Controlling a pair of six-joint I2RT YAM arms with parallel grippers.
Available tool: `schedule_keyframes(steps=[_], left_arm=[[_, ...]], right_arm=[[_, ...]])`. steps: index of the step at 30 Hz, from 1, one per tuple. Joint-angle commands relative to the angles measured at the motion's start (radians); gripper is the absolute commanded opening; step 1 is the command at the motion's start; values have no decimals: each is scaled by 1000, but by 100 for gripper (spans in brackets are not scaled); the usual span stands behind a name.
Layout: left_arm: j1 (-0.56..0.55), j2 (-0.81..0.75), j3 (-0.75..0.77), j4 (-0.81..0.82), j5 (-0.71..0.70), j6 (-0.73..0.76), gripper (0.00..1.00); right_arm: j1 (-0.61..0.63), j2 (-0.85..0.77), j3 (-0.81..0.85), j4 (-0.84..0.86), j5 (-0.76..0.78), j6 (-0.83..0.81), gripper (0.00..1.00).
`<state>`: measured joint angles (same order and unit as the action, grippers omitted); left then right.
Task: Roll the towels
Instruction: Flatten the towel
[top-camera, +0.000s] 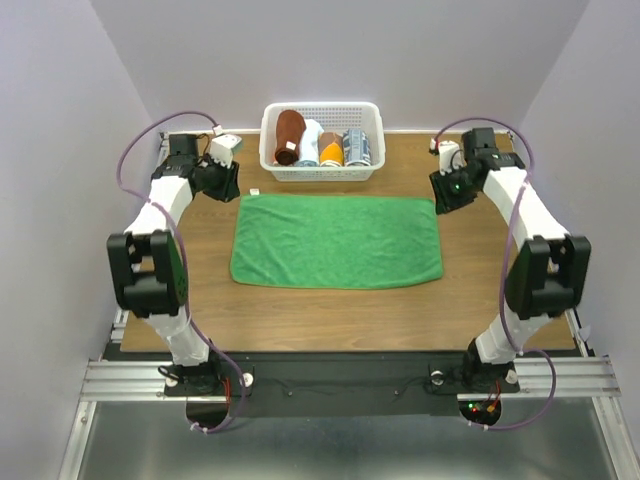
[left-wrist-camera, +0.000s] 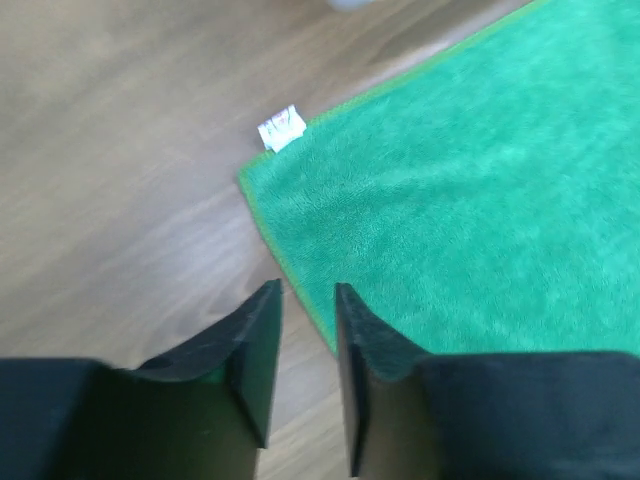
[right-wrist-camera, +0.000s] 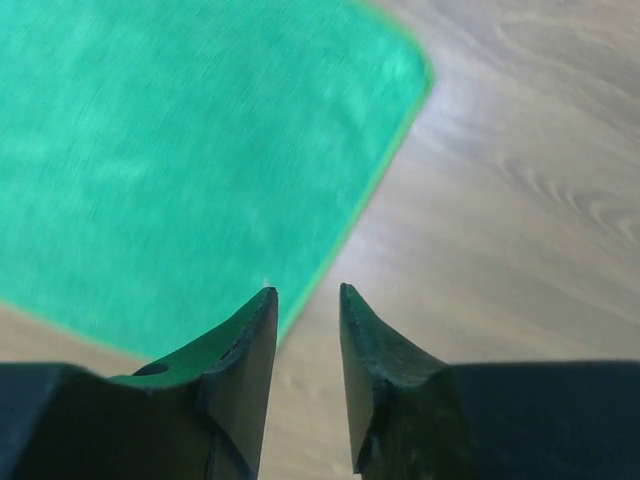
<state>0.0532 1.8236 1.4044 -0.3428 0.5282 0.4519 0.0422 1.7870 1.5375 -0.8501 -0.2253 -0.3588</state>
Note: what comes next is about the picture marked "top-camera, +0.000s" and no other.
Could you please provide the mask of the green towel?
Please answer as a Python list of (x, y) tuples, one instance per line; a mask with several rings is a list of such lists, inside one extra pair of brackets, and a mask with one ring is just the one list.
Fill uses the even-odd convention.
[(380, 290), (444, 274), (432, 200), (388, 196), (246, 195), (230, 261), (240, 284)]

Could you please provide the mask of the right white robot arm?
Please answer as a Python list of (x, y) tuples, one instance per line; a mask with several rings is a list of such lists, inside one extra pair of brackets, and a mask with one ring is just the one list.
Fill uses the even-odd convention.
[(436, 212), (451, 213), (484, 194), (508, 227), (495, 320), (474, 338), (460, 366), (463, 386), (482, 390), (494, 380), (515, 383), (515, 358), (552, 319), (579, 305), (591, 244), (549, 212), (531, 185), (531, 168), (503, 152), (492, 128), (473, 128), (460, 143), (432, 138), (439, 167), (429, 179)]

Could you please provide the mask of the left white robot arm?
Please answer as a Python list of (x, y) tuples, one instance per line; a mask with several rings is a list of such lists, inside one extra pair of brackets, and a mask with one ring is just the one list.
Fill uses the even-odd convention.
[(168, 138), (169, 151), (151, 176), (149, 196), (135, 220), (106, 242), (118, 305), (144, 320), (169, 347), (162, 366), (170, 395), (207, 396), (231, 391), (219, 356), (198, 334), (189, 313), (189, 280), (177, 225), (194, 197), (230, 202), (240, 194), (234, 159), (242, 140), (233, 134), (199, 146), (194, 134)]

